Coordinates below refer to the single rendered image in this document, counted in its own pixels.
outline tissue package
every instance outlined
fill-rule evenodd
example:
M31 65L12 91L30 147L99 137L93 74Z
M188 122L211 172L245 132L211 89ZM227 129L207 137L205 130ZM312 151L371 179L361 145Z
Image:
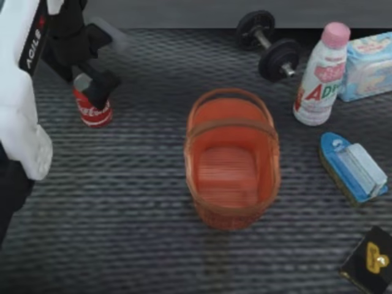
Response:
M350 41L339 97L350 102L388 91L392 91L392 32Z

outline basket handle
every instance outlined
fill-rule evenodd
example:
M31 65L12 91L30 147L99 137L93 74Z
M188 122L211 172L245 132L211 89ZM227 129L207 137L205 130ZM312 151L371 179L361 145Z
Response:
M210 92L205 93L204 95L202 95L200 98L198 98L196 100L196 102L194 103L194 106L192 107L190 113L189 113L189 119L188 119L188 127L193 126L193 118L195 116L195 113L197 111L197 109L208 99L218 95L218 94L239 94L242 95L244 97L249 98L254 104L256 104L256 106L259 107L259 109L261 109L261 111L263 112L263 114L265 115L265 117L268 120L268 123L270 124L270 126L274 127L274 121L271 117L270 112L267 110L267 107L265 106L264 102L255 94L243 90L243 89L239 89L239 88L221 88L221 89L215 89L212 90Z
M259 205L247 207L247 208L221 208L220 206L217 205L211 205L207 203L204 199L199 196L196 186L193 180L193 172L192 172L192 164L191 164L191 157L189 156L189 149L192 146L193 140L195 137L198 135L201 135L204 132L207 132L211 129L214 129L216 127L228 127L228 126L233 126L233 127L251 127L260 131L266 132L272 139L273 139L273 173L274 173L274 180L275 180L275 186L274 189L271 191L271 197L263 203L260 203ZM243 215L243 211L246 210L247 214L249 213L257 213L261 210L261 208L267 207L270 203L274 201L276 198L277 192L279 190L279 187L281 185L281 171L279 167L279 139L277 136L277 133L275 129L267 124L263 124L258 121L253 121L251 119L220 119L217 121L210 121L210 122L205 122L203 124L200 124L199 126L194 127L189 133L186 138L185 142L185 148L184 148L184 157L185 157L185 167L186 167L186 174L187 174L187 184L189 187L189 190L194 198L195 201L204 204L205 206L210 207L213 209L215 212L221 213L221 214L234 214L234 215Z

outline white yogurt drink bottle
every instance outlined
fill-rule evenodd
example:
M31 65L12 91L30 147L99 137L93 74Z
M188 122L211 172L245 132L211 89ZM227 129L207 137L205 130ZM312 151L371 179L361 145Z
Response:
M306 66L293 106L297 120L307 126L319 126L331 115L339 92L347 59L350 29L343 23L325 26Z

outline black dumbbell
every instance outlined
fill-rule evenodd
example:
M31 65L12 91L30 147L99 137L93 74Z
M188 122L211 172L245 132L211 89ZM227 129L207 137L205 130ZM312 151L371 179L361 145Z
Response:
M258 72L266 80L276 82L292 77L300 61L300 46L292 39L271 44L267 39L275 29L275 18L268 11L251 12L238 23L236 42L243 50L263 47Z

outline red coca-cola can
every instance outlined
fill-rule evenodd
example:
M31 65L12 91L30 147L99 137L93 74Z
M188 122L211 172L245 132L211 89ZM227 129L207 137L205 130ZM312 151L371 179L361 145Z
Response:
M89 127L103 127L113 118L113 110L107 100L105 108L99 110L94 107L83 91L88 89L92 79L85 73L79 74L73 81L73 94L80 112L81 120Z

